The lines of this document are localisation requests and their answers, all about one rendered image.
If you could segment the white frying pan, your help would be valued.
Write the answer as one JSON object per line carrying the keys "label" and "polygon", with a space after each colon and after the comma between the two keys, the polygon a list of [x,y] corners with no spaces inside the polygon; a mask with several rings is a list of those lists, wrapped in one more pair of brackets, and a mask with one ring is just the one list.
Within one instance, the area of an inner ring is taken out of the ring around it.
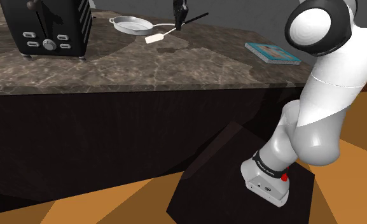
{"label": "white frying pan", "polygon": [[152,24],[145,19],[133,16],[118,16],[110,18],[109,22],[113,24],[114,28],[117,31],[134,36],[150,35],[153,32],[153,28],[157,26],[174,26],[174,24]]}

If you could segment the teal book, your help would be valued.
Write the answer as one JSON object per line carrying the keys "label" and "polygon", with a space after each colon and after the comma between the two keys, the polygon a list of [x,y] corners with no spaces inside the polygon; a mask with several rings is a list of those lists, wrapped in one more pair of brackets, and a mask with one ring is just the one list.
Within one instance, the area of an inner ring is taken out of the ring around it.
{"label": "teal book", "polygon": [[301,60],[276,45],[245,43],[249,51],[267,64],[300,65]]}

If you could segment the white spatula with black handle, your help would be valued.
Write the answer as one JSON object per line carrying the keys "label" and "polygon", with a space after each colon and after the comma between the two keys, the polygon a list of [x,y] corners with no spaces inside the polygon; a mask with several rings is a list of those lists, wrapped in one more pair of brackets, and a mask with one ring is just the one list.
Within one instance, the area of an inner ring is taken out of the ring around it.
{"label": "white spatula with black handle", "polygon": [[[198,20],[198,19],[200,19],[202,17],[207,16],[208,14],[209,14],[208,12],[207,13],[203,13],[203,14],[195,17],[195,18],[192,18],[192,19],[189,19],[189,20],[185,21],[182,25],[185,25],[185,24],[188,24],[190,22],[196,21],[196,20]],[[164,37],[166,35],[170,34],[171,32],[173,32],[175,30],[176,30],[176,28],[173,28],[170,31],[165,32],[163,34],[162,33],[158,33],[158,34],[154,34],[152,36],[145,37],[145,42],[146,42],[146,44],[150,44],[150,43],[154,43],[154,42],[157,42],[157,41],[161,41],[161,40],[164,39]]]}

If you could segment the black toaster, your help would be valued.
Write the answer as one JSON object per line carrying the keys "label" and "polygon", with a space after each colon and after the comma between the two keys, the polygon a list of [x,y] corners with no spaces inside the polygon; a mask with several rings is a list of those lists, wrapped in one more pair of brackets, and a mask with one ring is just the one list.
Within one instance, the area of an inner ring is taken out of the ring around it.
{"label": "black toaster", "polygon": [[85,60],[93,16],[89,0],[0,0],[21,55]]}

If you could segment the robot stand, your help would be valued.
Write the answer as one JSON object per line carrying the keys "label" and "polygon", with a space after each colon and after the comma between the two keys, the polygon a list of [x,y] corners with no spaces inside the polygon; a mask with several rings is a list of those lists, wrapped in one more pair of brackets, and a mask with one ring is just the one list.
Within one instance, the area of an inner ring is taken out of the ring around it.
{"label": "robot stand", "polygon": [[289,167],[289,197],[277,207],[248,190],[241,163],[263,140],[231,122],[183,172],[167,213],[177,224],[308,224],[314,174]]}

